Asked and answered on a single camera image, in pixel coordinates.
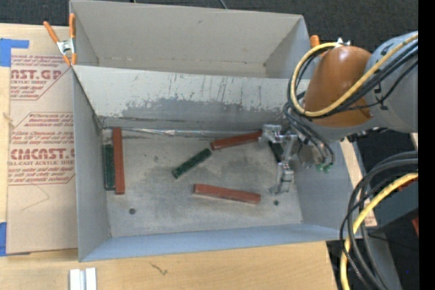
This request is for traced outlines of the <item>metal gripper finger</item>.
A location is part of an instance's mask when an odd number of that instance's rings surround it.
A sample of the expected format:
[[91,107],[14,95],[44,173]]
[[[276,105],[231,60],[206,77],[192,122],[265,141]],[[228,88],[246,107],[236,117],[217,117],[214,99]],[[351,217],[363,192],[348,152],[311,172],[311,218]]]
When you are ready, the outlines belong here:
[[281,126],[275,124],[265,124],[262,126],[262,134],[258,138],[259,145],[264,147],[269,143],[282,144],[283,135]]
[[290,163],[280,162],[277,165],[277,175],[273,186],[269,188],[271,194],[289,192],[290,184],[294,178],[294,170]]

